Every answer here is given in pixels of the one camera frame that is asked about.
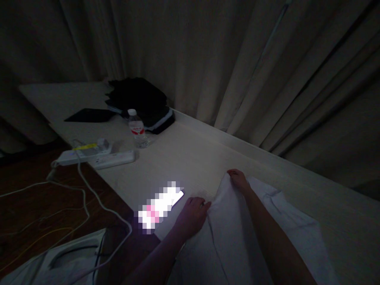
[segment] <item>yellow cable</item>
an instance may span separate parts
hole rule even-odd
[[[28,249],[30,249],[32,246],[34,246],[40,239],[44,238],[45,236],[51,234],[51,233],[54,233],[54,232],[57,232],[57,231],[60,231],[60,230],[71,230],[73,231],[74,229],[73,228],[59,228],[59,229],[56,229],[56,230],[52,230],[51,232],[48,232],[47,234],[44,234],[42,237],[38,238],[34,243],[32,243],[30,246],[27,247],[26,250],[24,250],[22,253],[20,253],[18,255],[18,257],[16,257],[15,259],[13,259],[9,264],[5,265],[2,269],[0,269],[0,272],[3,271],[4,269],[6,269],[9,265],[13,264],[17,259],[19,259],[25,252],[28,251]]]

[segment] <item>white sheet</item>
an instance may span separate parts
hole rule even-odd
[[[252,189],[284,230],[318,284],[338,284],[318,223],[283,193],[250,177]],[[228,174],[201,231],[188,240],[168,284],[272,284],[244,198]]]

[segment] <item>folded clothing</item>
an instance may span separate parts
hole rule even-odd
[[[170,127],[175,122],[174,114],[172,114],[164,123],[162,123],[160,126],[158,126],[155,129],[147,129],[146,131],[158,135],[159,133],[162,133],[164,130],[166,130],[168,127]]]
[[[109,84],[114,90],[106,95],[113,107],[122,111],[135,109],[139,115],[153,114],[166,106],[165,94],[144,78],[113,80]]]
[[[158,127],[160,127],[161,125],[163,125],[170,117],[173,116],[173,110],[169,108],[169,111],[164,115],[164,117],[161,117],[154,125],[152,126],[148,126],[145,124],[144,120],[143,123],[144,123],[144,129],[146,131],[153,131],[154,129],[157,129]]]
[[[114,90],[106,94],[108,109],[128,119],[128,109],[135,109],[144,128],[159,134],[175,120],[173,110],[166,106],[165,94],[144,78],[127,78],[110,81]]]
[[[247,180],[317,284],[338,284],[318,222],[287,203],[281,191],[253,177]],[[273,284],[244,197],[228,174],[202,229],[177,257],[168,284]]]

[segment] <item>water bottle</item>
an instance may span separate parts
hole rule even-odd
[[[135,144],[137,148],[146,148],[149,145],[148,137],[145,134],[144,123],[137,115],[135,109],[129,109],[129,120],[128,125],[132,131],[133,137],[135,138]]]

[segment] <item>white table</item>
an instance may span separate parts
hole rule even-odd
[[[119,116],[106,123],[63,121],[83,108],[106,109],[110,88],[102,82],[32,84],[20,90],[68,143],[103,137],[115,142],[118,151],[134,148]],[[288,202],[320,223],[341,284],[380,280],[379,202],[178,111],[175,115],[176,122],[152,136],[154,142],[139,150],[134,163],[97,171],[134,211],[168,181],[180,182],[185,196],[156,230],[159,239],[171,229],[187,197],[212,199],[226,170],[238,168],[281,189]]]

